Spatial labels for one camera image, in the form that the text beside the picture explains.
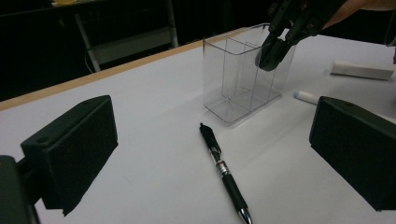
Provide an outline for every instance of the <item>black robotic claw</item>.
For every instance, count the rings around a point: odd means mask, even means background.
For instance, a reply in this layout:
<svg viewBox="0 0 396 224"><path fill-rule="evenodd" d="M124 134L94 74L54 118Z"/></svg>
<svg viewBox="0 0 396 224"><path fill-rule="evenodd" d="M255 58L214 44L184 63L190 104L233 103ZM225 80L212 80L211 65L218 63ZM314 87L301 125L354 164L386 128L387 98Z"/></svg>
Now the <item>black robotic claw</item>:
<svg viewBox="0 0 396 224"><path fill-rule="evenodd" d="M324 24L346 0L309 0L303 6L302 0L277 0L268 9L272 16L268 28L270 34L262 44L262 51L256 64L265 71L272 71L300 40L317 35ZM290 26L285 38L279 38Z"/></svg>

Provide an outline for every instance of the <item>table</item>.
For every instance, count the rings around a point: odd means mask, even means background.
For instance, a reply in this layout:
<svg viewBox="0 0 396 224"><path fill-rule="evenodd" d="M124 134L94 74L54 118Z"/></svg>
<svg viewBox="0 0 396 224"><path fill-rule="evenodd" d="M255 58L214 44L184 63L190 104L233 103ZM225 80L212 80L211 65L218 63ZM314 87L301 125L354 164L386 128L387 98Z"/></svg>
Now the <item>table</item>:
<svg viewBox="0 0 396 224"><path fill-rule="evenodd" d="M199 133L215 132L254 223L394 223L376 212L310 147L315 106L296 90L396 118L390 81L331 76L332 61L392 63L393 49L327 36L302 41L283 97L232 126L202 102L201 43L166 51L0 103L0 154L86 99L109 94L120 145L77 208L35 207L46 223L241 223Z"/></svg>

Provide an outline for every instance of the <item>transparent pen holder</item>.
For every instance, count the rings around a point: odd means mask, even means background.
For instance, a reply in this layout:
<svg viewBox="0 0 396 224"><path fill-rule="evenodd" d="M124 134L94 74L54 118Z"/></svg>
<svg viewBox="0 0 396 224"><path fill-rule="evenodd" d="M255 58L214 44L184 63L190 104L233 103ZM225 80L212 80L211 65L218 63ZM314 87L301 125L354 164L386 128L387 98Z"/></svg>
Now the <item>transparent pen holder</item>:
<svg viewBox="0 0 396 224"><path fill-rule="evenodd" d="M268 24L240 29L204 40L204 106L234 123L281 96L295 47L276 70L258 67Z"/></svg>

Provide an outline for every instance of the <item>pen grip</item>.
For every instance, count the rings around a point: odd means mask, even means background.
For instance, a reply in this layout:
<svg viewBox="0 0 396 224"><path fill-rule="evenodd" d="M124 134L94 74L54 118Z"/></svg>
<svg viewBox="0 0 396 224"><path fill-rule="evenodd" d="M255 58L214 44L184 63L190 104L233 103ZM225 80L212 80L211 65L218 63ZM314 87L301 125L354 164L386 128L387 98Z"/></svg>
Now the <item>pen grip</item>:
<svg viewBox="0 0 396 224"><path fill-rule="evenodd" d="M235 180L233 180L233 176L225 175L222 178L222 181L228 191L228 194L231 197L231 200L233 201L233 206L235 207L236 211L239 211L241 208L248 208L247 203L245 202L241 192L236 186Z"/></svg>

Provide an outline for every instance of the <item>white marker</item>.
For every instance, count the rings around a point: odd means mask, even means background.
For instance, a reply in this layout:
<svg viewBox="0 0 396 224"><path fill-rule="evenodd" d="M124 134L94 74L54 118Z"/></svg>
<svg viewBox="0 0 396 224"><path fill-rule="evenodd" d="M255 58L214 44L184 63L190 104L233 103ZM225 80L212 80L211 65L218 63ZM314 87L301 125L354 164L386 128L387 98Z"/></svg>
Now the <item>white marker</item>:
<svg viewBox="0 0 396 224"><path fill-rule="evenodd" d="M311 93L304 92L304 91L295 91L293 94L294 98L306 101L308 103L311 103L313 105L317 105L319 98L315 95L312 95Z"/></svg>

